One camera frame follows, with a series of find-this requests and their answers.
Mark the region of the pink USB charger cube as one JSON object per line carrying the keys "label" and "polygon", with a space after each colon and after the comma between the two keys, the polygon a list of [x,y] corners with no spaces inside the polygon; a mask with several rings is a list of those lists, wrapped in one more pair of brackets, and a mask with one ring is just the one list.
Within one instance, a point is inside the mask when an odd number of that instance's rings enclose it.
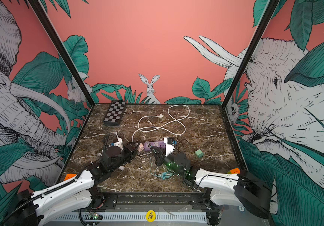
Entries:
{"label": "pink USB charger cube", "polygon": [[144,144],[143,143],[139,143],[138,147],[137,147],[137,150],[139,152],[142,152],[144,150]]}

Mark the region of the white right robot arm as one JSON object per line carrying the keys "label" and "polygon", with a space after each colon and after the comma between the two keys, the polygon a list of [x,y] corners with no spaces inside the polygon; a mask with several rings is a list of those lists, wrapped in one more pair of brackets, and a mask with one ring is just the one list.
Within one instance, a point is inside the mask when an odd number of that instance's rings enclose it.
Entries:
{"label": "white right robot arm", "polygon": [[168,154],[165,148],[155,146],[151,147],[151,152],[157,166],[165,165],[194,190],[205,189],[206,206],[238,206],[259,218],[269,218],[272,189],[268,182],[261,181],[249,171],[217,173],[192,166],[185,153]]}

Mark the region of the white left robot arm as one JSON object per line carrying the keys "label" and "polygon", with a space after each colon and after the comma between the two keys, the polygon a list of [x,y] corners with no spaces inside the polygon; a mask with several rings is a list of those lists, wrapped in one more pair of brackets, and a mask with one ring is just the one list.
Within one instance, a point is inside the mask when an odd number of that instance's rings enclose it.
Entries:
{"label": "white left robot arm", "polygon": [[43,226],[64,214],[91,206],[99,209],[105,197],[98,185],[112,173],[130,163],[138,153],[139,142],[123,145],[120,154],[109,161],[106,153],[90,163],[76,176],[59,184],[29,194],[23,191],[12,201],[0,226]]}

